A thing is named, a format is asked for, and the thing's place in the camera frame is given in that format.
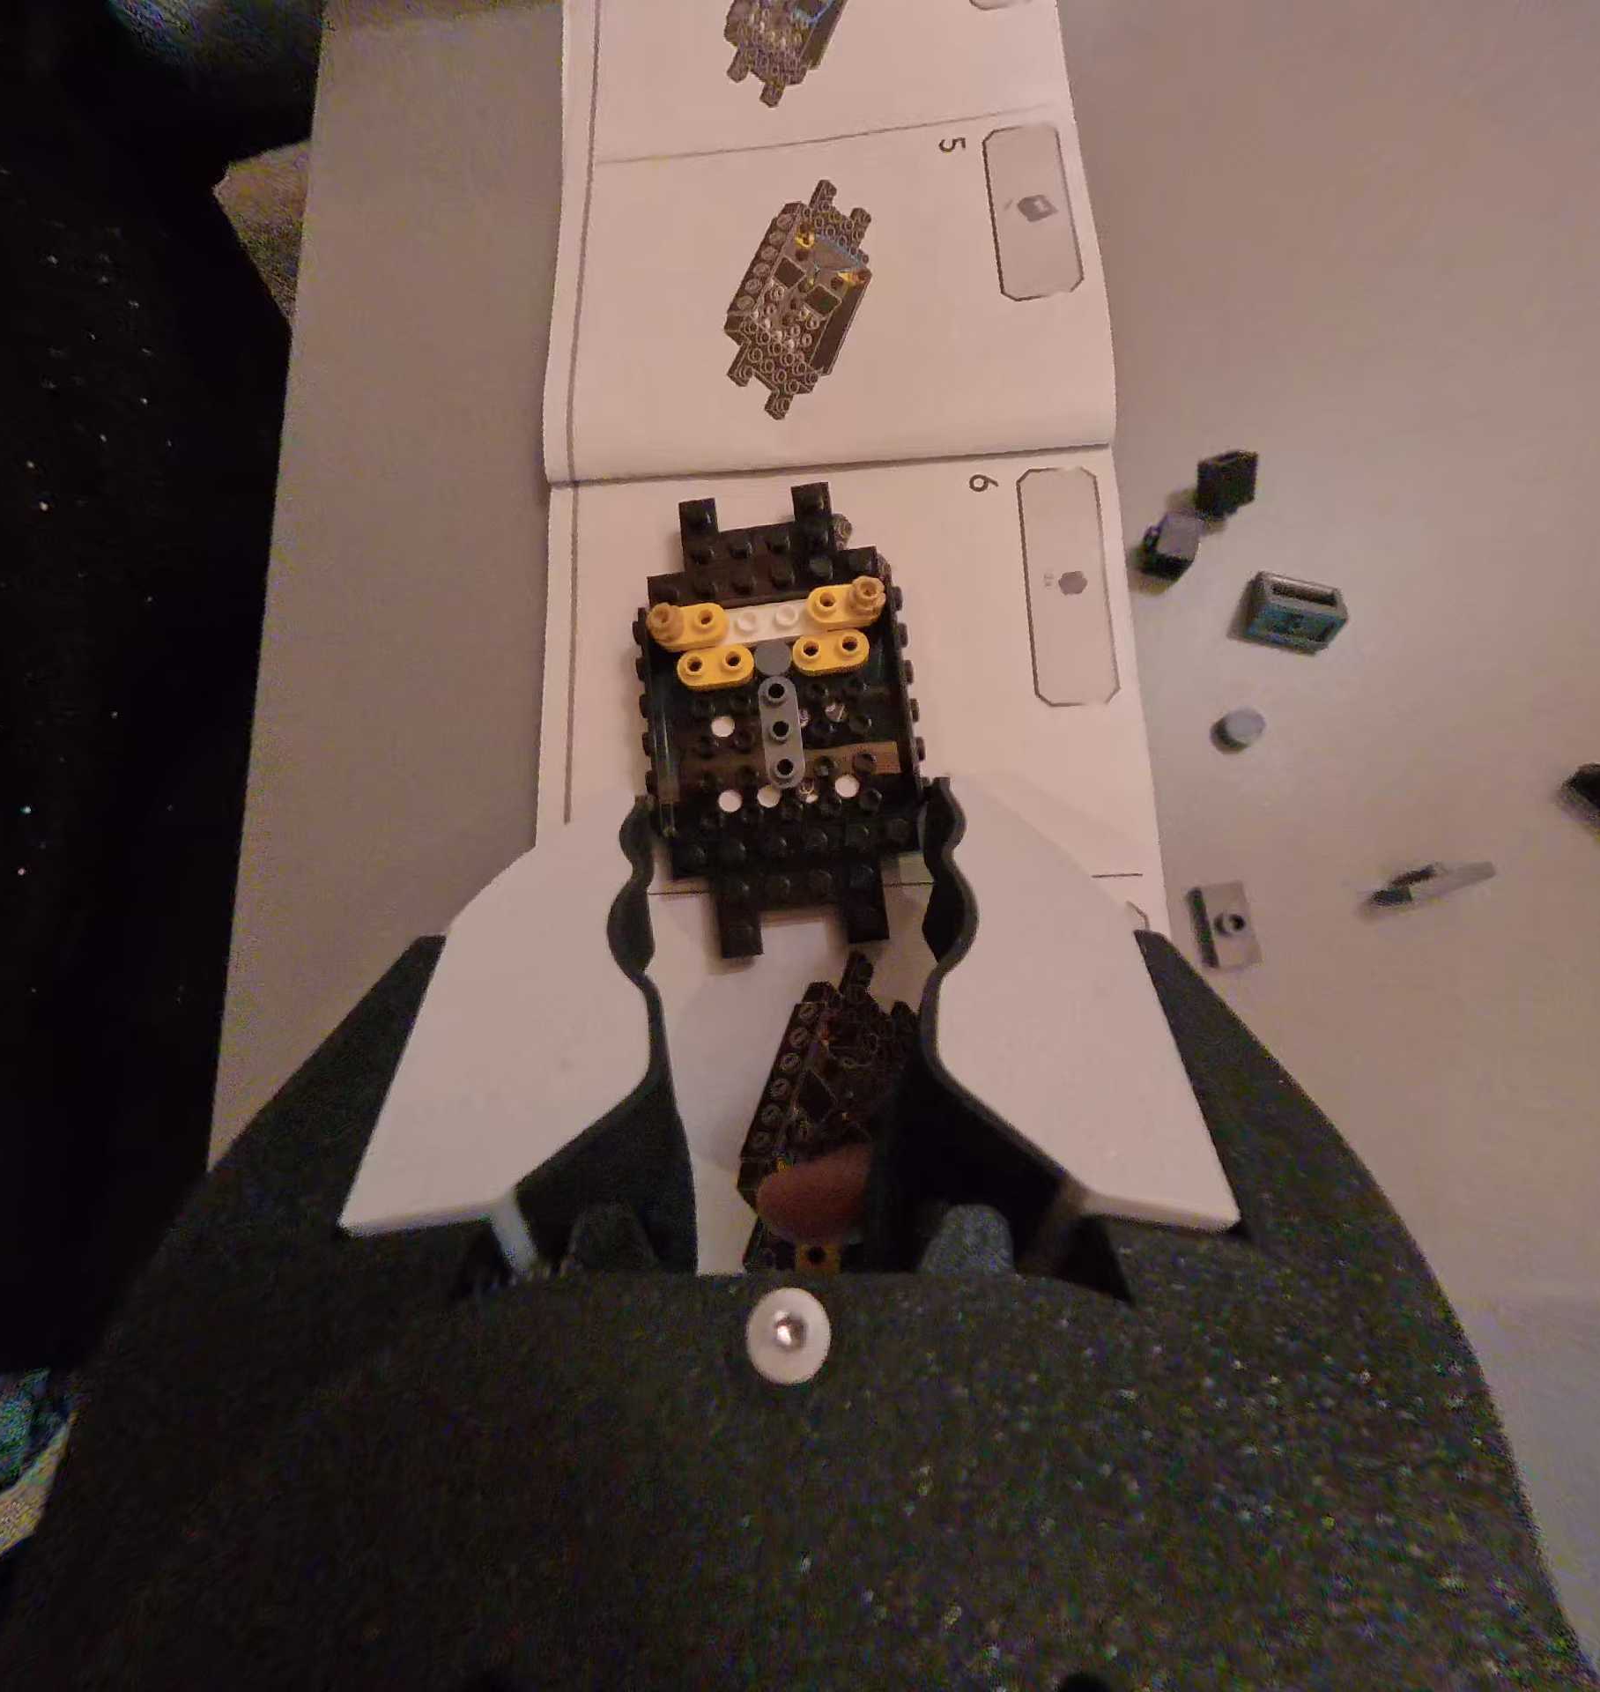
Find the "flat grey lego plate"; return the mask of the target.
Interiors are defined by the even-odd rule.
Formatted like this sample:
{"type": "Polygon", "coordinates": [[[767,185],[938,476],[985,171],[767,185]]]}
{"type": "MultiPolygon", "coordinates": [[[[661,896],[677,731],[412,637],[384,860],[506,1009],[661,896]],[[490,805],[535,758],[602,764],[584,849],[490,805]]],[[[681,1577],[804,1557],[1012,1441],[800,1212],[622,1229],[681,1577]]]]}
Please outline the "flat grey lego plate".
{"type": "Polygon", "coordinates": [[[1242,882],[1203,884],[1193,888],[1187,900],[1205,968],[1238,972],[1262,962],[1254,913],[1242,882]]]}

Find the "person's black printed shirt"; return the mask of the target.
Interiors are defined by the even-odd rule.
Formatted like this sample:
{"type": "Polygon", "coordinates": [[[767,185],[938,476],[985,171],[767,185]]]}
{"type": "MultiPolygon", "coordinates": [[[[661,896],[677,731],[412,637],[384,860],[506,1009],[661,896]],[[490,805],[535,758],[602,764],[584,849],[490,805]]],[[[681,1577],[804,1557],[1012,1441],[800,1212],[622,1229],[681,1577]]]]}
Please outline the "person's black printed shirt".
{"type": "Polygon", "coordinates": [[[209,1149],[319,4],[0,4],[0,1496],[209,1149]]]}

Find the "person's right hand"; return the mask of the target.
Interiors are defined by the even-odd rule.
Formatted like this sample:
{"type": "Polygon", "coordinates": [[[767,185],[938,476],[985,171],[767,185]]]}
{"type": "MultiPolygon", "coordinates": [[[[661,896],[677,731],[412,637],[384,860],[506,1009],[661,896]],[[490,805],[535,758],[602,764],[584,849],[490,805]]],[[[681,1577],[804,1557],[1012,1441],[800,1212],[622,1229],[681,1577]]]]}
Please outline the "person's right hand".
{"type": "Polygon", "coordinates": [[[849,1145],[769,1172],[753,1194],[759,1221],[789,1241],[851,1235],[863,1216],[873,1149],[849,1145]]]}

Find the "grey wedge lego piece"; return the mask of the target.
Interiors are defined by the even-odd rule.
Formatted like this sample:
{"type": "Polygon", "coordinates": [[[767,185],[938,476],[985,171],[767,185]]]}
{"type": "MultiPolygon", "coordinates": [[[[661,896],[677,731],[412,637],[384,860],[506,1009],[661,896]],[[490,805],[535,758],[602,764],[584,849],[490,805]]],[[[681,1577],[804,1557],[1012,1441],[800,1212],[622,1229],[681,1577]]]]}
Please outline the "grey wedge lego piece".
{"type": "Polygon", "coordinates": [[[1387,878],[1372,890],[1366,905],[1376,911],[1409,909],[1446,900],[1495,878],[1491,862],[1429,862],[1387,878]]]}

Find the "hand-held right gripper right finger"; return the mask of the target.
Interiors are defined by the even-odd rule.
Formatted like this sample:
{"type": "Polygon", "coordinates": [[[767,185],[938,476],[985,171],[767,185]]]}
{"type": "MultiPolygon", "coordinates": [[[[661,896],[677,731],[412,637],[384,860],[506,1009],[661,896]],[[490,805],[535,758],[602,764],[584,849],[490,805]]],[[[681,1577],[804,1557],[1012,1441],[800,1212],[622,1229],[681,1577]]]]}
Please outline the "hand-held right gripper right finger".
{"type": "Polygon", "coordinates": [[[1142,941],[1162,907],[1126,839],[1022,778],[928,790],[920,1045],[989,1151],[1081,1214],[1226,1231],[1215,1153],[1142,941]]]}

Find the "grey frame lego piece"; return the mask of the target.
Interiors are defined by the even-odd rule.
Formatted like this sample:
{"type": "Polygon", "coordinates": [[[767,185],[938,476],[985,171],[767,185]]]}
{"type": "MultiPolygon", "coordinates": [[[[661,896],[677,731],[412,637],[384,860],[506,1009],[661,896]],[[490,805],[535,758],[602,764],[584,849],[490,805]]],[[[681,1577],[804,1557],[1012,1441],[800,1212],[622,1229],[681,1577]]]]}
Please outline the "grey frame lego piece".
{"type": "Polygon", "coordinates": [[[1242,599],[1238,637],[1254,646],[1315,656],[1346,623],[1348,607],[1338,589],[1258,572],[1242,599]]]}

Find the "black lego car chassis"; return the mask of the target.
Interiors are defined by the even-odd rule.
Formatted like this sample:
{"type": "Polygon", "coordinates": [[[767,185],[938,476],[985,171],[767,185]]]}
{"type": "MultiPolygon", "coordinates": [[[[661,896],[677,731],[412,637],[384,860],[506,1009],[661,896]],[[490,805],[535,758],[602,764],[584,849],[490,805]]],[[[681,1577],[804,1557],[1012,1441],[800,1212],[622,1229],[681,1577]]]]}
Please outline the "black lego car chassis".
{"type": "Polygon", "coordinates": [[[834,911],[885,941],[885,872],[920,847],[926,782],[902,597],[826,481],[787,519],[679,503],[679,568],[632,625],[645,794],[673,880],[700,884],[726,962],[769,915],[834,911]]]}

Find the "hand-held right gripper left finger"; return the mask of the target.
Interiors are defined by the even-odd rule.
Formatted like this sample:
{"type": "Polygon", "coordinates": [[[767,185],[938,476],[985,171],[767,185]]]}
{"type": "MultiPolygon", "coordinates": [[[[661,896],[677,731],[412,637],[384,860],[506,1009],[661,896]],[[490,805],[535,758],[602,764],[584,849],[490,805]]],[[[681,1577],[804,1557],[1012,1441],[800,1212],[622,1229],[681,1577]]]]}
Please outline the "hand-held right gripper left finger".
{"type": "Polygon", "coordinates": [[[514,1272],[618,1206],[681,1269],[681,1119],[647,978],[653,837],[608,794],[451,921],[341,1229],[484,1223],[514,1272]]]}

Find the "lego instruction booklet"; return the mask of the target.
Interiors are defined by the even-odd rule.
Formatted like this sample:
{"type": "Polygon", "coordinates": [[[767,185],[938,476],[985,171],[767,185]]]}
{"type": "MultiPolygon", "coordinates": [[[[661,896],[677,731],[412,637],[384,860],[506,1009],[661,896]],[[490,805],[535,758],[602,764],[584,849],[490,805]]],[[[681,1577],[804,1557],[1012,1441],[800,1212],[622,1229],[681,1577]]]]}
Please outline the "lego instruction booklet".
{"type": "Polygon", "coordinates": [[[928,790],[1022,778],[1126,839],[1167,927],[1111,456],[1114,360],[1056,4],[569,4],[557,287],[541,405],[551,485],[537,837],[643,805],[647,911],[700,1267],[743,1271],[751,1166],[812,1086],[791,1011],[849,962],[910,1006],[869,1110],[865,1269],[906,1272],[942,1208],[987,1208],[1018,1267],[1107,1288],[1107,1221],[989,1151],[932,1074],[920,1000],[928,790]],[[889,935],[769,915],[726,962],[647,811],[632,625],[679,568],[679,503],[787,519],[826,481],[902,597],[920,847],[889,935]]]}

